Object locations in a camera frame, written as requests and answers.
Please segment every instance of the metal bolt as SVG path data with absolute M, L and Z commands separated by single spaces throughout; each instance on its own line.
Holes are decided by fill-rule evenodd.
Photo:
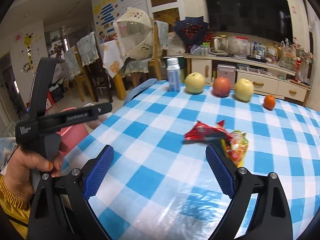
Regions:
M 278 178 L 278 175 L 274 172 L 270 173 L 270 177 L 273 178 L 273 179 L 276 179 Z
M 239 168 L 239 172 L 240 172 L 241 174 L 246 174 L 246 173 L 247 173 L 247 169 L 241 167 L 241 168 Z
M 79 170 L 79 169 L 74 169 L 74 170 L 71 171 L 71 174 L 72 174 L 73 176 L 77 176 L 77 175 L 80 174 L 80 170 Z
M 49 174 L 48 173 L 45 173 L 42 175 L 42 179 L 48 179 L 49 178 Z

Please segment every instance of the black flat screen tv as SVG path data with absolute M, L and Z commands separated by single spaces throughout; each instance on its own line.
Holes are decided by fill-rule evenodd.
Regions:
M 292 42 L 287 0 L 206 0 L 210 29 Z

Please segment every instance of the blue and white checkered tablecloth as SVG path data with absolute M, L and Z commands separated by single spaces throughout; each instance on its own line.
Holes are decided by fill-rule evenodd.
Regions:
M 206 159 L 205 143 L 184 143 L 196 120 L 225 120 L 228 131 L 247 133 L 244 166 L 254 174 L 279 175 L 288 199 L 296 239 L 320 206 L 320 117 L 313 110 L 277 100 L 262 107 L 217 98 L 209 87 L 199 95 L 168 92 L 158 82 L 122 107 L 66 157 L 64 173 L 82 167 L 106 144 L 115 158 L 100 189 L 89 200 L 113 240 L 208 239 L 230 199 L 223 195 Z M 244 234 L 256 202 L 253 195 L 238 236 Z

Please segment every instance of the white bottle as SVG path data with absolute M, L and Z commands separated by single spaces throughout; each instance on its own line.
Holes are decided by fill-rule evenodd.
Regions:
M 169 92 L 178 92 L 180 91 L 180 65 L 178 58 L 167 59 L 167 65 Z

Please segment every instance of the hand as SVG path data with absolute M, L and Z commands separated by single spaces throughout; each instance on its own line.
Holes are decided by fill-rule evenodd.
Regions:
M 28 202 L 35 193 L 30 181 L 30 170 L 51 172 L 52 177 L 62 176 L 63 157 L 58 153 L 56 159 L 49 162 L 40 154 L 21 149 L 15 150 L 3 178 L 7 189 L 22 201 Z

